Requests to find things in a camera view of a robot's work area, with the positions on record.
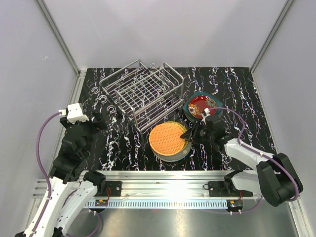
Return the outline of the grey reindeer plate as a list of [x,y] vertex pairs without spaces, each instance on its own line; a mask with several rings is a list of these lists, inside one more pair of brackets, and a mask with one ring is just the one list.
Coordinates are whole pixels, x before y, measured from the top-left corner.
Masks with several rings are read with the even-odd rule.
[[171,155],[171,156],[164,156],[164,155],[160,155],[160,154],[156,153],[153,149],[152,149],[152,151],[159,159],[161,159],[165,162],[175,162],[175,161],[179,161],[179,160],[183,159],[189,153],[190,149],[191,149],[191,143],[189,142],[188,145],[186,146],[186,148],[180,154],[176,153],[176,154]]

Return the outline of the orange woven plate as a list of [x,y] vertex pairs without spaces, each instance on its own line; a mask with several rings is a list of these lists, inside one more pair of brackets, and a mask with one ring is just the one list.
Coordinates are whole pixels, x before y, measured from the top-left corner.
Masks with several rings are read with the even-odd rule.
[[174,123],[159,124],[150,132],[150,146],[160,155],[174,155],[184,148],[185,140],[181,138],[183,133],[182,128]]

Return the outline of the yellow green woven plate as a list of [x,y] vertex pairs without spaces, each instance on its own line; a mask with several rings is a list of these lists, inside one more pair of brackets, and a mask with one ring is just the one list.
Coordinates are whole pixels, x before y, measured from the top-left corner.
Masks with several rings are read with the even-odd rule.
[[[187,131],[187,129],[186,129],[186,127],[184,125],[182,125],[181,123],[178,123],[176,121],[167,121],[166,123],[170,123],[170,124],[178,126],[183,133],[185,133]],[[184,144],[183,148],[180,150],[179,154],[182,153],[182,151],[186,148],[188,143],[189,142],[185,140],[185,144]]]

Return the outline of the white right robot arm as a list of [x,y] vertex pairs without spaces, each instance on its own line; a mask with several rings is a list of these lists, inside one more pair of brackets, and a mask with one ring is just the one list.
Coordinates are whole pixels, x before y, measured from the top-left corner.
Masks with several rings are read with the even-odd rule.
[[248,191],[261,195],[277,207],[295,201],[303,191],[303,184],[286,154],[274,155],[246,144],[237,134],[228,133],[216,115],[194,122],[181,138],[195,144],[209,143],[214,150],[239,160],[256,172],[234,171],[226,175],[224,192],[229,196]]

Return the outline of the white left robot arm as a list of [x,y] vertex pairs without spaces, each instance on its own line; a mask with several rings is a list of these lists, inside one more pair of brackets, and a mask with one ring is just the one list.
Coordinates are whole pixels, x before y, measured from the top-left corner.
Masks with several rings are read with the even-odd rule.
[[99,112],[92,115],[80,115],[74,121],[68,115],[61,116],[60,123],[66,131],[50,172],[44,174],[46,192],[29,226],[16,236],[65,237],[85,204],[93,196],[105,193],[105,175],[91,170],[85,173],[74,195],[69,196],[85,168],[94,134],[107,127]]

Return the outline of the dark bottom plate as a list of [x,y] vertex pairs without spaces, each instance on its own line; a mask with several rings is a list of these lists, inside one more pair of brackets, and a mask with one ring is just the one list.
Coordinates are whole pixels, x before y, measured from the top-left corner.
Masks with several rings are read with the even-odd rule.
[[[192,116],[189,112],[187,112],[185,110],[184,110],[184,114],[187,117],[187,119],[189,121],[191,121],[191,122],[195,122],[195,121],[201,122],[200,118],[196,118],[196,117]],[[218,115],[218,117],[221,117],[222,114],[223,114],[223,110],[222,109],[218,109],[217,112],[216,112],[216,115]]]

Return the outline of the red floral plate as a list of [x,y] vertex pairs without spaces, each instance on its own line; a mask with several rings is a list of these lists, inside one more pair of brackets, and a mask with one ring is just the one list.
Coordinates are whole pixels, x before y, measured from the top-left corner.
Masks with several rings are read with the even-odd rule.
[[202,119],[202,112],[206,108],[210,110],[211,115],[216,114],[217,109],[215,107],[217,107],[216,101],[206,95],[195,96],[188,103],[189,113],[197,119]]

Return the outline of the teal square plate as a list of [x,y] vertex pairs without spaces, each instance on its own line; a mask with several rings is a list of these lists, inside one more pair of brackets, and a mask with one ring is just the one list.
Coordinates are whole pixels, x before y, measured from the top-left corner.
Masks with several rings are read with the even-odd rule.
[[195,96],[199,96],[199,95],[206,95],[206,96],[209,96],[209,97],[213,98],[213,99],[216,101],[216,103],[217,103],[217,107],[215,107],[215,109],[220,109],[219,107],[223,107],[223,103],[222,103],[218,98],[216,98],[215,96],[210,95],[210,94],[208,94],[208,93],[206,93],[206,92],[203,92],[203,91],[200,91],[200,90],[199,90],[199,91],[195,92],[195,93],[185,102],[185,104],[184,104],[184,106],[183,106],[183,110],[189,112],[189,111],[188,111],[188,103],[189,103],[189,101],[190,101],[192,98],[194,98]]

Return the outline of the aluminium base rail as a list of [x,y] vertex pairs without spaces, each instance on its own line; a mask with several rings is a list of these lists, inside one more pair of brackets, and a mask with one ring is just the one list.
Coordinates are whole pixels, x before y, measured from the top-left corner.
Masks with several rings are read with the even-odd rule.
[[[84,171],[69,196],[78,189]],[[144,209],[226,209],[244,213],[236,202],[264,198],[242,191],[229,194],[223,190],[224,177],[230,171],[97,171],[106,177],[106,190],[93,196],[83,208]],[[42,198],[47,185],[39,180],[34,197]]]

